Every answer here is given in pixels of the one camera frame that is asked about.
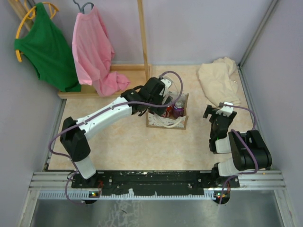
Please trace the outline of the purple can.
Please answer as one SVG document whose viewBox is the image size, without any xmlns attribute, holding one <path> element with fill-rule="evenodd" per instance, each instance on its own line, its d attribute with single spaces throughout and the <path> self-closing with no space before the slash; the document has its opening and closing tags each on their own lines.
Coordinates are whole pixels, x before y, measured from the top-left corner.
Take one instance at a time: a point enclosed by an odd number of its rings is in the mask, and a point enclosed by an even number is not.
<svg viewBox="0 0 303 227">
<path fill-rule="evenodd" d="M 173 105 L 172 114 L 175 118 L 184 116 L 184 104 L 182 100 L 179 100 Z"/>
</svg>

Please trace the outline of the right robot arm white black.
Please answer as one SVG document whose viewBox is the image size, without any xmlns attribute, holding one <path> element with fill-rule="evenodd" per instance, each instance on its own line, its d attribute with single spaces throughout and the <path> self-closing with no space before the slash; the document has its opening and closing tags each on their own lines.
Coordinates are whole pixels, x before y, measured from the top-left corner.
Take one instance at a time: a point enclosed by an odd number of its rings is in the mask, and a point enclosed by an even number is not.
<svg viewBox="0 0 303 227">
<path fill-rule="evenodd" d="M 231 154 L 226 161 L 214 164 L 211 170 L 212 183 L 223 187 L 231 176 L 254 174 L 260 169 L 272 166 L 272 156 L 258 130 L 239 132 L 229 129 L 237 112 L 241 109 L 231 103 L 219 104 L 219 108 L 208 105 L 203 117 L 210 117 L 209 149 L 214 154 Z"/>
</svg>

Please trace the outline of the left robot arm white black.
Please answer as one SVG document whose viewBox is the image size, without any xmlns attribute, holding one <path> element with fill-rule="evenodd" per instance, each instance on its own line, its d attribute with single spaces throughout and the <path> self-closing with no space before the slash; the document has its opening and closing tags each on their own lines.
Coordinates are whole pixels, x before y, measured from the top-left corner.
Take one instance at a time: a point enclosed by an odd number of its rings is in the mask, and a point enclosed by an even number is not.
<svg viewBox="0 0 303 227">
<path fill-rule="evenodd" d="M 89 154 L 88 141 L 106 127 L 120 119 L 138 113 L 143 115 L 148 109 L 162 111 L 166 94 L 171 87 L 170 79 L 150 78 L 143 86 L 123 92 L 107 106 L 74 120 L 64 120 L 60 142 L 69 154 L 74 166 L 82 176 L 82 183 L 92 188 L 98 184 L 96 168 Z"/>
</svg>

